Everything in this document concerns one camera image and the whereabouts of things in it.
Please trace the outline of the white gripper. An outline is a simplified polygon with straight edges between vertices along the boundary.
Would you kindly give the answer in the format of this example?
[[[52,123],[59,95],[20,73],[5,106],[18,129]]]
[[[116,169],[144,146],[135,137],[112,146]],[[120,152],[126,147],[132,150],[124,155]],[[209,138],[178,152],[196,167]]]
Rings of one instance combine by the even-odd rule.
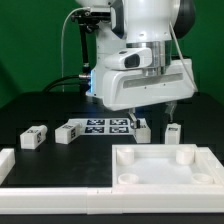
[[[175,100],[190,98],[195,92],[191,77],[190,59],[172,61],[163,75],[150,75],[144,69],[108,71],[103,78],[103,104],[117,111],[168,102],[165,113],[172,122],[177,107]],[[135,110],[130,109],[128,116],[131,127],[139,129],[140,120],[136,118]]]

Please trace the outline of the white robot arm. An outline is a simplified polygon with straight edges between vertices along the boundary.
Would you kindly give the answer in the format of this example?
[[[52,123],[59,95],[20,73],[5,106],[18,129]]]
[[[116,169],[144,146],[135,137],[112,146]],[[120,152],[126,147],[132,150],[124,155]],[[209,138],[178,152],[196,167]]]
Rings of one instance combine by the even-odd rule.
[[[177,39],[195,20],[193,0],[76,0],[80,33],[94,33],[97,62],[84,64],[87,95],[118,111],[127,109],[134,129],[137,107],[179,99],[197,91],[189,59],[171,56]]]

